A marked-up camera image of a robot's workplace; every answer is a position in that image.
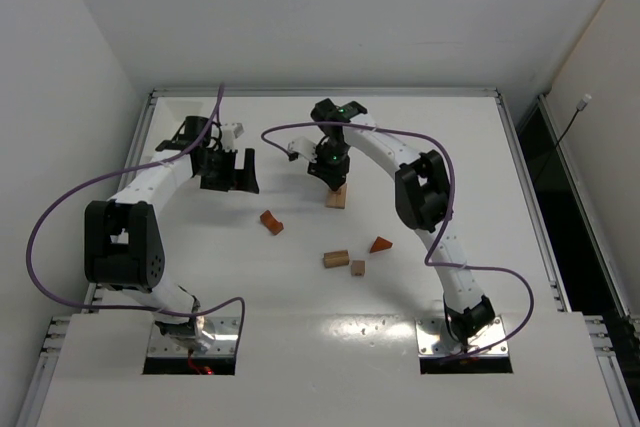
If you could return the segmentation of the light wood rectangular block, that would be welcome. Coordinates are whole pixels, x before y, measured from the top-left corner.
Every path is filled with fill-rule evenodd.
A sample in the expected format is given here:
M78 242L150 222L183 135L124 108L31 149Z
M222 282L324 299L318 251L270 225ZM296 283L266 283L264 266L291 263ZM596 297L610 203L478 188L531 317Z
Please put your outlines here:
M347 184L343 184L336 192L335 207L337 209L344 209L346 207L347 198Z

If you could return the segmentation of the reddish-brown arch wood block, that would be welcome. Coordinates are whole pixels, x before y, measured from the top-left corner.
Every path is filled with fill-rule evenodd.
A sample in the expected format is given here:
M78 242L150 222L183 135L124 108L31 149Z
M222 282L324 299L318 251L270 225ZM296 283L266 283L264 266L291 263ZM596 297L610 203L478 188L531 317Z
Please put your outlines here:
M260 215L260 222L274 236L284 230L284 224L277 220L270 210L266 210Z

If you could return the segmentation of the reddish-brown triangular wood block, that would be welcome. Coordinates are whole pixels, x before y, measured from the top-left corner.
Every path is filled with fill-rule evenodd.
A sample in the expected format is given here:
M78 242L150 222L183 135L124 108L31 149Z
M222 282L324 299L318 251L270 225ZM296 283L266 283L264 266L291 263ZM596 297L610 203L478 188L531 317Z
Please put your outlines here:
M377 252L381 252L381 251L385 251L385 250L389 250L393 247L393 243L381 236L378 236L372 243L369 252L370 253L377 253Z

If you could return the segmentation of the light wood cylinder block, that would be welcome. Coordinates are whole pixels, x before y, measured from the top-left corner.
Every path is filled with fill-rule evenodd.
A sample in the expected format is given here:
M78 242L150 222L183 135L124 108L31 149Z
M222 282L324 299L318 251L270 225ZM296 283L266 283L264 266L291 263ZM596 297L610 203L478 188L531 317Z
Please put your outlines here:
M349 263L350 256L347 250L332 251L323 254L323 265L325 268L342 267Z

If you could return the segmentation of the plain light wood cube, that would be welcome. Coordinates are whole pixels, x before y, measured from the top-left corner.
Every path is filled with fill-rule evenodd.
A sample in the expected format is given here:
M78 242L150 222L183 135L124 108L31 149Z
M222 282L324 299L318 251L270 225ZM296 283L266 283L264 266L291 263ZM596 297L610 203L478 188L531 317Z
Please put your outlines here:
M350 265L350 273L354 277L362 277L366 273L366 262L364 260L353 260Z

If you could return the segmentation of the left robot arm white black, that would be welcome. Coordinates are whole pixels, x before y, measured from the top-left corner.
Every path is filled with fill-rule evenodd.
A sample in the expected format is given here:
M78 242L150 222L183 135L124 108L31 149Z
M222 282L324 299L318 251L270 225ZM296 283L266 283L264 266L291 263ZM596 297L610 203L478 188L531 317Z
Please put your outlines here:
M201 314L197 297L170 278L158 217L193 178L205 190L258 193L254 149L246 149L243 166L236 166L234 143L243 132L240 123L188 116L155 148L150 168L110 199L85 209L87 280L149 308L160 333L193 352L212 347L214 325Z

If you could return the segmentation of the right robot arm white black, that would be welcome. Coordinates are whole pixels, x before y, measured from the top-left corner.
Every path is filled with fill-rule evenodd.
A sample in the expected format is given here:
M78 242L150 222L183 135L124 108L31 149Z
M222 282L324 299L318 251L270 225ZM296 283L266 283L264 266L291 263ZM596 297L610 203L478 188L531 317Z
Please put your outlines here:
M421 239L438 266L450 335L461 345L495 318L495 311L473 274L464 267L460 243L452 236L437 238L448 219L452 187L442 155L419 152L395 135L377 129L366 108L352 101L338 106L330 99L315 104L311 119L324 137L313 148L307 172L332 191L346 183L349 150L354 147L394 181L394 204L402 223Z

